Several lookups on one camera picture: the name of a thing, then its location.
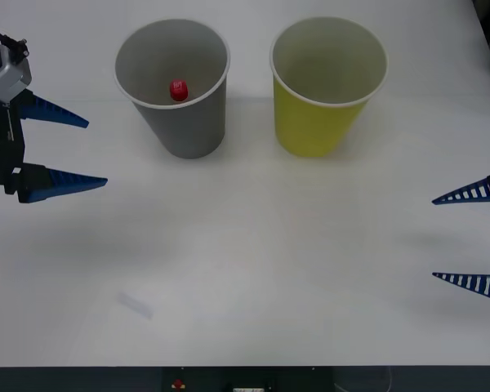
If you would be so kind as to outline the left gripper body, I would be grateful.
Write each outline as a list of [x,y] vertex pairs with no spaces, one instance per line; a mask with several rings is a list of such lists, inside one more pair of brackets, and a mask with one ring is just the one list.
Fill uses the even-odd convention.
[[0,102],[0,185],[20,186],[24,156],[19,106]]

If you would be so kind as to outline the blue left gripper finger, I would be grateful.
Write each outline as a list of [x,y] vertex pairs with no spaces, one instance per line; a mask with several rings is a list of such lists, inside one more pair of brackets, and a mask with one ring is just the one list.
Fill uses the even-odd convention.
[[89,126],[85,118],[34,95],[30,90],[24,90],[19,94],[19,114],[21,119],[61,123],[81,128]]
[[36,203],[48,198],[98,189],[107,184],[103,177],[58,171],[43,165],[24,163],[4,184],[6,194],[17,194],[20,203]]

